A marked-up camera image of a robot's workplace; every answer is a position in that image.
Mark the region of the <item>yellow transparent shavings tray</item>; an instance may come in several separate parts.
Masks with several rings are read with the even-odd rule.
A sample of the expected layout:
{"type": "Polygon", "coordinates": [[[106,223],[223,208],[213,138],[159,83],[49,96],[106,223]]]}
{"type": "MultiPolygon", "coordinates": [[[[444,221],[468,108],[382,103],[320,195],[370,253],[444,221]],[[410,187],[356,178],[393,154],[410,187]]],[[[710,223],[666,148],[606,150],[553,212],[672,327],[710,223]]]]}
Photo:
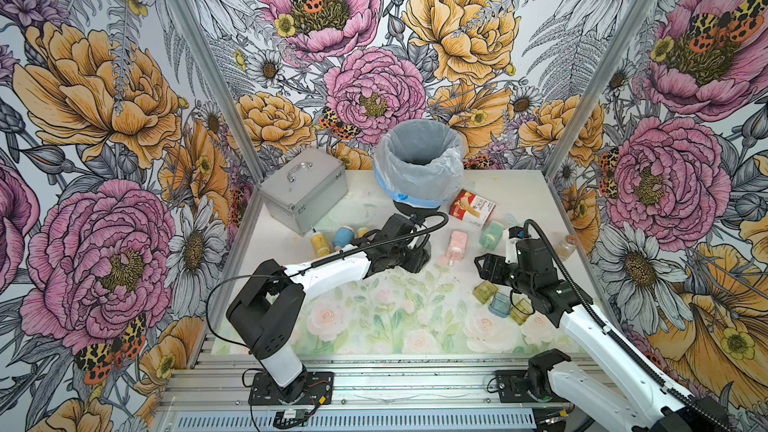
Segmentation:
{"type": "Polygon", "coordinates": [[[480,304],[485,305],[495,296],[498,291],[499,288],[497,285],[484,280],[474,287],[472,290],[472,295],[480,304]]]}

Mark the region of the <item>blue transparent shavings tray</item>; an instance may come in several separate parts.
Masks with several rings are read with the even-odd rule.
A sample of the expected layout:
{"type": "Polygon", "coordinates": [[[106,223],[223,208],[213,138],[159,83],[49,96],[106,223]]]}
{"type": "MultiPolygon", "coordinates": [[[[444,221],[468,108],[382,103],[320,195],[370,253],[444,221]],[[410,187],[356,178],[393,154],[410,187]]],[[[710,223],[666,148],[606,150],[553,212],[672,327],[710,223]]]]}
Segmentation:
{"type": "Polygon", "coordinates": [[[488,304],[489,312],[500,318],[508,318],[511,308],[511,298],[504,292],[496,292],[488,304]]]}

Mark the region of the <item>pink pencil sharpener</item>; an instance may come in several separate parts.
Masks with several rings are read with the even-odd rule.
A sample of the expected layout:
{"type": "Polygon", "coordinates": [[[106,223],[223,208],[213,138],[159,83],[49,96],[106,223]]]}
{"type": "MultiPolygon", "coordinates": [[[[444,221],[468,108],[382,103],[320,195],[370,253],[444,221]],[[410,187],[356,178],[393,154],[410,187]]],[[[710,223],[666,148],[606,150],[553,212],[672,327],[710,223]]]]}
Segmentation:
{"type": "Polygon", "coordinates": [[[453,230],[449,237],[449,243],[444,255],[441,257],[441,264],[452,267],[461,262],[466,253],[468,243],[468,234],[464,231],[453,230]]]}

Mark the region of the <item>blue pencil sharpener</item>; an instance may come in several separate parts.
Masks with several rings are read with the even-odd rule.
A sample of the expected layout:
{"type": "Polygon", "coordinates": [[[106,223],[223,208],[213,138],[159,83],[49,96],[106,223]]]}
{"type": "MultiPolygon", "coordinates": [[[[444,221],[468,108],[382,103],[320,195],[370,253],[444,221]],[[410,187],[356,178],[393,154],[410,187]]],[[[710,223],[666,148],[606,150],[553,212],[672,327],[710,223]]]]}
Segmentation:
{"type": "Polygon", "coordinates": [[[343,249],[354,240],[355,235],[355,230],[350,226],[341,226],[333,237],[332,245],[334,249],[343,249]]]}

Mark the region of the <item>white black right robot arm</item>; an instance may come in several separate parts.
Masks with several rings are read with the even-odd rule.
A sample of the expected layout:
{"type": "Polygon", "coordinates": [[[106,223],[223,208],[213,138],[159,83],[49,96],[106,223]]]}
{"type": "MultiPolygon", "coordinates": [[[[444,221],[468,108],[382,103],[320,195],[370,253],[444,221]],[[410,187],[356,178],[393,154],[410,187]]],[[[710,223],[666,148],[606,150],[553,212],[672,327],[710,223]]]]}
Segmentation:
{"type": "Polygon", "coordinates": [[[507,286],[531,302],[534,314],[571,338],[617,386],[612,391],[558,349],[528,361],[526,372],[497,373],[501,400],[564,399],[607,431],[727,431],[727,410],[695,398],[662,372],[594,306],[533,220],[509,230],[508,254],[475,258],[481,279],[507,286]]]}

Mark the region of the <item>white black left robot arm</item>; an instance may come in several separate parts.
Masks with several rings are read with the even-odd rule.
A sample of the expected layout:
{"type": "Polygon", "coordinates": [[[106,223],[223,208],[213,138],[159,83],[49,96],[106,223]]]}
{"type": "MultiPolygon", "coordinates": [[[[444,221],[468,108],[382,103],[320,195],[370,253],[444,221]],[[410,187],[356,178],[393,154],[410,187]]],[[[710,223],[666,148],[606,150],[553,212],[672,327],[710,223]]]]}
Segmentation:
{"type": "Polygon", "coordinates": [[[431,259],[430,235],[448,217],[394,214],[340,250],[312,261],[262,262],[230,302],[226,320],[261,370],[254,374],[248,404],[319,406],[332,396],[334,374],[310,372],[289,343],[304,303],[352,282],[401,268],[420,272],[431,259]]]}

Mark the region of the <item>mint green pencil sharpener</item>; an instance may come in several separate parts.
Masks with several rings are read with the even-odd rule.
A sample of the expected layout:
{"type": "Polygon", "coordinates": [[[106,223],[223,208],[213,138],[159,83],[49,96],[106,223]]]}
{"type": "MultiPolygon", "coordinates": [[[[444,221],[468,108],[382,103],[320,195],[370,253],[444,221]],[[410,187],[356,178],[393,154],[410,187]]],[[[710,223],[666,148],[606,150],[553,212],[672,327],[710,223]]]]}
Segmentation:
{"type": "Polygon", "coordinates": [[[481,248],[487,252],[493,252],[504,236],[506,226],[497,220],[490,220],[478,239],[481,248]]]}

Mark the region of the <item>floral table mat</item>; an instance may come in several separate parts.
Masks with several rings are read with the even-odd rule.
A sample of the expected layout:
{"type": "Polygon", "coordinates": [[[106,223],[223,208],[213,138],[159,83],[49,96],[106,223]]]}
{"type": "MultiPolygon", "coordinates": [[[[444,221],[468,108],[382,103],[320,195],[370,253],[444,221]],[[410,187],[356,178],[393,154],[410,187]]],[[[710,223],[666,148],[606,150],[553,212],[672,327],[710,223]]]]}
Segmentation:
{"type": "Polygon", "coordinates": [[[290,338],[301,355],[533,355],[578,346],[540,315],[519,326],[480,304],[470,257],[417,274],[385,271],[304,303],[290,338]]]}

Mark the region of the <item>red white cardboard box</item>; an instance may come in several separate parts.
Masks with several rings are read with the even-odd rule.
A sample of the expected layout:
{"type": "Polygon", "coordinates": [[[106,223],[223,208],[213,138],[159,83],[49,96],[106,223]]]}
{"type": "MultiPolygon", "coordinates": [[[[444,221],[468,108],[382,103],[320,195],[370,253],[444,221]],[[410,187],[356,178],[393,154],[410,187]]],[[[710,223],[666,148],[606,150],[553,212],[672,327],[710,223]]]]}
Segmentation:
{"type": "Polygon", "coordinates": [[[483,228],[496,208],[496,203],[466,189],[459,191],[448,214],[461,222],[483,228]]]}

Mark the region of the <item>black bin with plastic liner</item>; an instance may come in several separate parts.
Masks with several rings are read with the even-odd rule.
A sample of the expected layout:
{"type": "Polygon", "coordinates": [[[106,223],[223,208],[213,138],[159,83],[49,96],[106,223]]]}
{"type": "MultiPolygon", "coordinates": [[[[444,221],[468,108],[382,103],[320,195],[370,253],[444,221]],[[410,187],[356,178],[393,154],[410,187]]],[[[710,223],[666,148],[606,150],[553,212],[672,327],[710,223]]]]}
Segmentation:
{"type": "Polygon", "coordinates": [[[376,145],[374,176],[398,211],[424,217],[450,202],[462,188],[465,152],[465,140],[447,125],[408,120],[376,145]]]}

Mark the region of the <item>silver metal case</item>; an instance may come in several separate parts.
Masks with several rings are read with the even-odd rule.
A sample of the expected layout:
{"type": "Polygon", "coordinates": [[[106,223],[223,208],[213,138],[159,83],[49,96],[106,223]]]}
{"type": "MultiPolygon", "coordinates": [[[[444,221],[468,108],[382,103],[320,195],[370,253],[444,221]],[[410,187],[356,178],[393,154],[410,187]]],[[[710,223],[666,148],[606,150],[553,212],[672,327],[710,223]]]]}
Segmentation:
{"type": "Polygon", "coordinates": [[[325,152],[308,148],[267,178],[260,195],[275,220],[305,235],[347,191],[344,164],[325,152]]]}

